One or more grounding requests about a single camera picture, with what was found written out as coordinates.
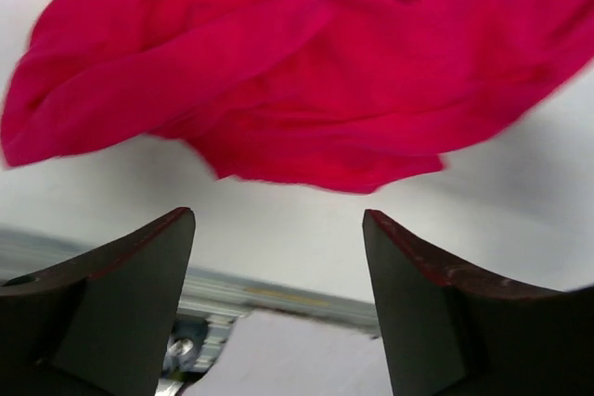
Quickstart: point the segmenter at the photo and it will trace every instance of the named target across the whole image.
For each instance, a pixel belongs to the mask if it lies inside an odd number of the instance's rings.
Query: crumpled red cloth
[[[53,0],[7,91],[13,166],[139,134],[220,177],[368,193],[442,168],[594,54],[594,0]]]

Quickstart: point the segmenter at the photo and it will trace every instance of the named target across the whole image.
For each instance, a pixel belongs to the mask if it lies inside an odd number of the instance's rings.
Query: pink cloth
[[[594,0],[54,0],[16,68],[13,166],[139,134],[217,175],[368,193],[442,168],[594,54]]]

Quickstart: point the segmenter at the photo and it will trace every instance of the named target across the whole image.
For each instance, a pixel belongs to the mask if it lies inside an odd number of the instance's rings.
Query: red fabric
[[[54,0],[10,84],[13,166],[138,134],[221,176],[367,193],[442,168],[594,54],[594,0]]]

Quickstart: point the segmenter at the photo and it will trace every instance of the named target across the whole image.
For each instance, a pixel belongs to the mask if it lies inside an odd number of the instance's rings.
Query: white surface
[[[392,396],[381,339],[287,315],[240,319],[185,396]]]
[[[49,0],[0,0],[0,83]],[[198,217],[192,262],[235,275],[372,300],[363,210],[535,284],[594,281],[594,72],[451,169],[370,197],[214,182],[181,144],[148,138],[0,172],[0,224],[101,243],[175,206]]]

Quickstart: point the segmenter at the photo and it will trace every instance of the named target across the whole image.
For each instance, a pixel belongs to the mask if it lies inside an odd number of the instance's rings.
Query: black object
[[[379,211],[364,234],[395,396],[594,395],[594,287],[492,274]]]
[[[194,215],[172,211],[0,287],[0,394],[154,396]]]

